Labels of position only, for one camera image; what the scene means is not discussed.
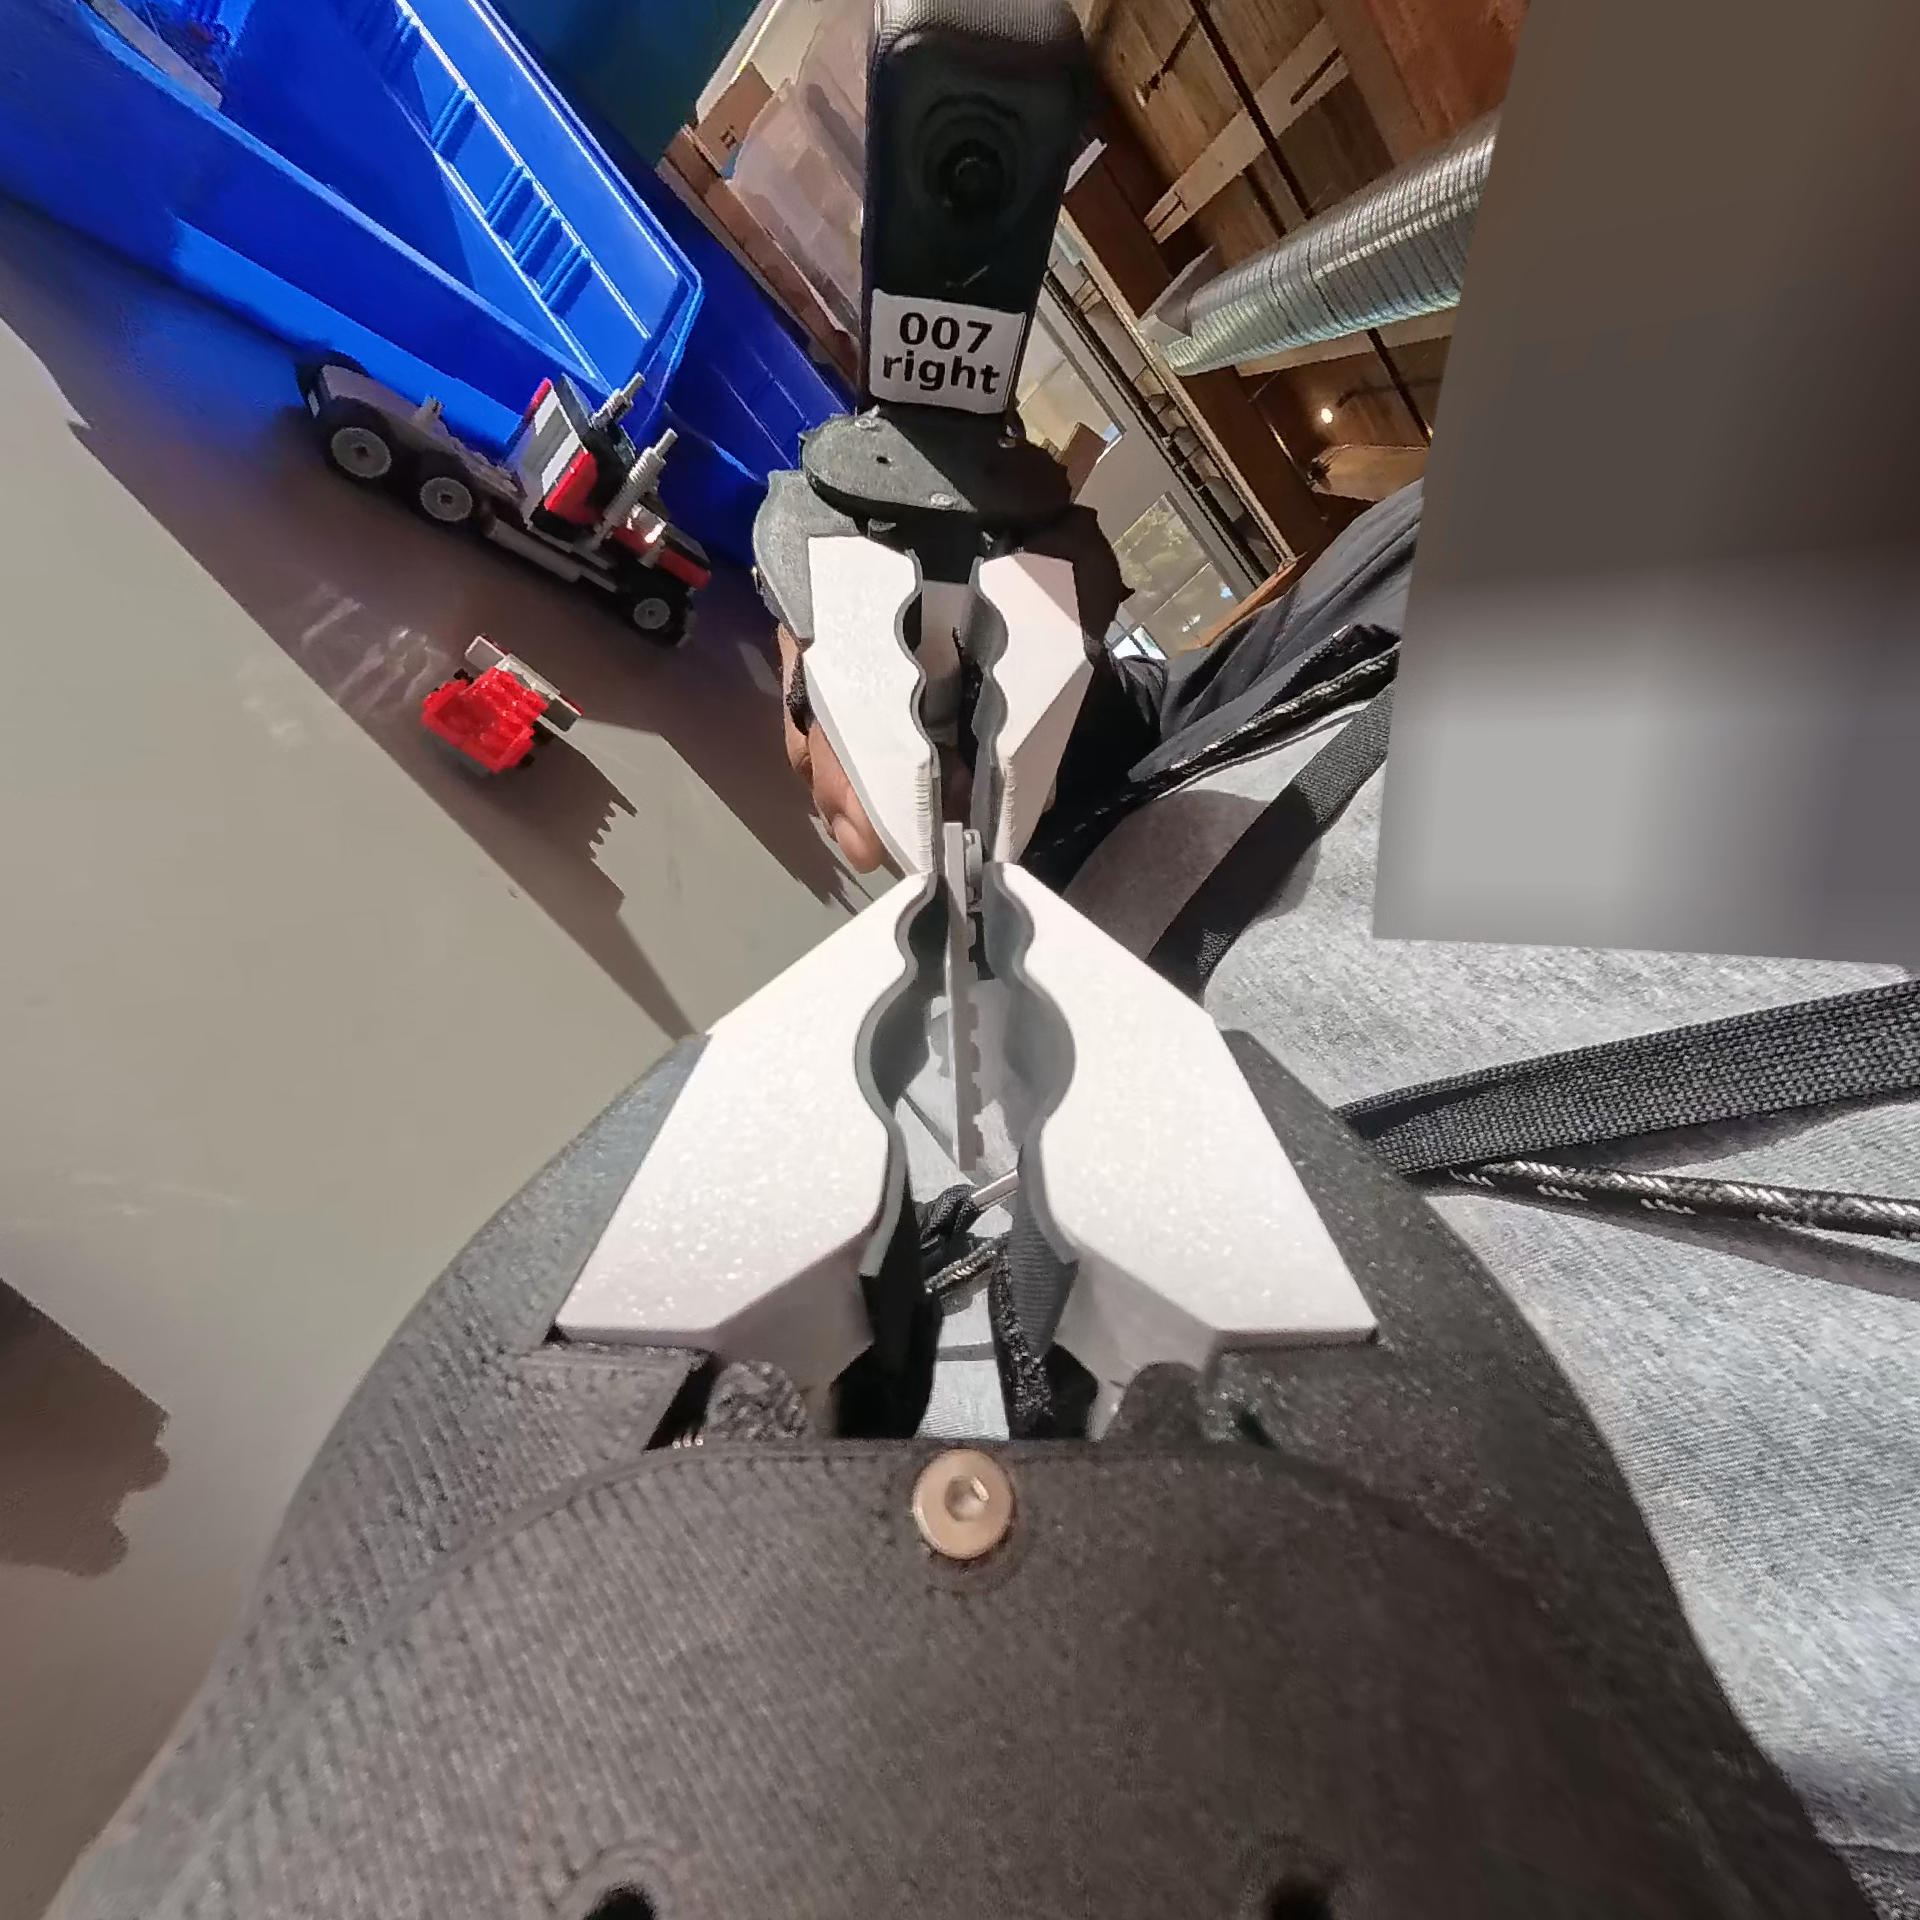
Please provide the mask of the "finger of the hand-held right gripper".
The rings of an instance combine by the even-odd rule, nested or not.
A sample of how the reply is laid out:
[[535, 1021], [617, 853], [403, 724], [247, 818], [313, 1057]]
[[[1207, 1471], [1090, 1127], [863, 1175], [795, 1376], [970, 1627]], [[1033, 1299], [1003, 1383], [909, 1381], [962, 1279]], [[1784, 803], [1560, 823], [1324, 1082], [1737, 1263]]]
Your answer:
[[985, 863], [1018, 863], [1055, 795], [1092, 664], [1068, 561], [1026, 548], [981, 561], [972, 597], [968, 825]]
[[808, 545], [808, 695], [871, 827], [901, 873], [937, 866], [937, 753], [922, 724], [923, 675], [906, 624], [922, 605], [915, 557], [864, 535]]

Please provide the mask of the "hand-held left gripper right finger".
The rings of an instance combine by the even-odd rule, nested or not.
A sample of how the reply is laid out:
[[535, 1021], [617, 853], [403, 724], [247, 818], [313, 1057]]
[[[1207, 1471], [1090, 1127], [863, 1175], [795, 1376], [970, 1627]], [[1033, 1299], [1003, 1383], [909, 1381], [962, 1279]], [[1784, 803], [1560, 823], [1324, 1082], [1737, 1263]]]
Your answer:
[[1073, 1269], [1043, 1340], [1115, 1411], [1148, 1367], [1368, 1341], [1363, 1299], [1211, 1018], [1033, 873], [981, 877], [1007, 995], [985, 1089], [1020, 1202]]

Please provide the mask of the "small red brick assembly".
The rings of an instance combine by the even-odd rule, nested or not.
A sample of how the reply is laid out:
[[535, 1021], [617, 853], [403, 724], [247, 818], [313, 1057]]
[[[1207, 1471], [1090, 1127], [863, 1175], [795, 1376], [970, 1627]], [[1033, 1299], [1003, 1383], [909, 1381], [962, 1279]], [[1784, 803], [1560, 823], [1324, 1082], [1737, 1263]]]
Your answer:
[[450, 679], [425, 693], [419, 721], [458, 762], [504, 777], [573, 731], [583, 712], [525, 660], [475, 636]]

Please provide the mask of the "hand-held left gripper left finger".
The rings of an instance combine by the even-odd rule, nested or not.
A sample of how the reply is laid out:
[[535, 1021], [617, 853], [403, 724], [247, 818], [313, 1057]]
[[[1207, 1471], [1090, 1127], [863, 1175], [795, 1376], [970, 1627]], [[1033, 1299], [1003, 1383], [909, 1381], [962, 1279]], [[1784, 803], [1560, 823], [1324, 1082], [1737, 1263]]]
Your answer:
[[602, 1347], [764, 1360], [831, 1388], [863, 1354], [916, 1367], [927, 1309], [899, 1107], [928, 1055], [920, 924], [901, 881], [717, 1020], [559, 1309]]

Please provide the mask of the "silver ventilation duct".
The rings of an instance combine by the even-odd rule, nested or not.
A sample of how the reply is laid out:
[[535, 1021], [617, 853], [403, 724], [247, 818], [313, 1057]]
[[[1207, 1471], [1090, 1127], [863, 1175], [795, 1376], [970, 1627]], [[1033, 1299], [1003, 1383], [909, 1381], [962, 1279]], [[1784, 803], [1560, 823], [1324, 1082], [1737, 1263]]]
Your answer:
[[1404, 163], [1276, 247], [1196, 284], [1143, 329], [1183, 378], [1458, 304], [1503, 112]]

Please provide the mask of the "person's right hand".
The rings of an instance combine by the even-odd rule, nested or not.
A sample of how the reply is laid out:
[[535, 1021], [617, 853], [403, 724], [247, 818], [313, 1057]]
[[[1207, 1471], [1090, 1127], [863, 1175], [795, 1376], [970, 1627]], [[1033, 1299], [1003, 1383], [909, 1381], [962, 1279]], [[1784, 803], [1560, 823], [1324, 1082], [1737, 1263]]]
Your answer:
[[876, 832], [826, 730], [811, 716], [801, 641], [786, 624], [778, 623], [776, 643], [785, 707], [785, 754], [793, 776], [808, 788], [808, 800], [823, 837], [832, 841], [853, 873], [901, 877], [903, 869]]

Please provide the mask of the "toy brick truck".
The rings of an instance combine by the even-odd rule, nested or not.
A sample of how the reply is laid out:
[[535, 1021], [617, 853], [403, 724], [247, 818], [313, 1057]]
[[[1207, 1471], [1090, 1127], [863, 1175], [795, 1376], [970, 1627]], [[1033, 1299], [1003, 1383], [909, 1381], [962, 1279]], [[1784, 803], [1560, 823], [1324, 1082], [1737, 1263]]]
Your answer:
[[352, 360], [306, 360], [297, 386], [328, 466], [348, 483], [593, 591], [659, 650], [689, 636], [714, 564], [661, 495], [679, 431], [649, 442], [628, 431], [642, 376], [599, 404], [568, 376], [546, 378], [496, 453], [463, 442], [437, 397], [409, 400]]

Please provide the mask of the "person's right forearm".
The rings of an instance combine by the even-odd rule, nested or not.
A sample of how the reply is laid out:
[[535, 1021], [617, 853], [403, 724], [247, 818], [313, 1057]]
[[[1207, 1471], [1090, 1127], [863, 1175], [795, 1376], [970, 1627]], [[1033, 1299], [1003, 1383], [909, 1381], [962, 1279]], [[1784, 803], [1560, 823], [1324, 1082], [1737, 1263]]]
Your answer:
[[1123, 818], [1380, 693], [1399, 660], [1425, 483], [1379, 501], [1261, 611], [1165, 664], [1104, 657], [1021, 865], [1064, 891]]

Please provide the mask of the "grey toy brick plate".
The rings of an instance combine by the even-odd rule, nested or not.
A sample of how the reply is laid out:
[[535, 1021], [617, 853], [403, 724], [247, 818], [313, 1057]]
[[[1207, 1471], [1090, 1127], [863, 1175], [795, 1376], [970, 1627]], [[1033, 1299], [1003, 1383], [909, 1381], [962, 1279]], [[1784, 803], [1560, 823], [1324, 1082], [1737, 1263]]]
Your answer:
[[937, 869], [947, 911], [941, 977], [927, 1018], [928, 1059], [906, 1105], [956, 1172], [993, 1204], [1018, 1187], [1018, 1148], [1001, 1097], [1007, 992], [987, 956], [983, 873], [978, 832], [945, 823]]

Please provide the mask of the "blue plastic bin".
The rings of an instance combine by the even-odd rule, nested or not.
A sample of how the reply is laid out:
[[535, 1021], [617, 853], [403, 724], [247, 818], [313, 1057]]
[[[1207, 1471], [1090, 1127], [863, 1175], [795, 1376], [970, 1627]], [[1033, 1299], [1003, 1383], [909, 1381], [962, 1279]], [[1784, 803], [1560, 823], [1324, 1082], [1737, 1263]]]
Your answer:
[[491, 5], [3, 7], [4, 193], [500, 444], [545, 378], [665, 427], [703, 276]]
[[521, 48], [697, 273], [704, 303], [668, 386], [696, 477], [689, 520], [745, 556], [771, 472], [850, 404], [850, 324], [778, 215], [810, 204], [761, 127], [799, 115], [840, 5], [507, 2]]

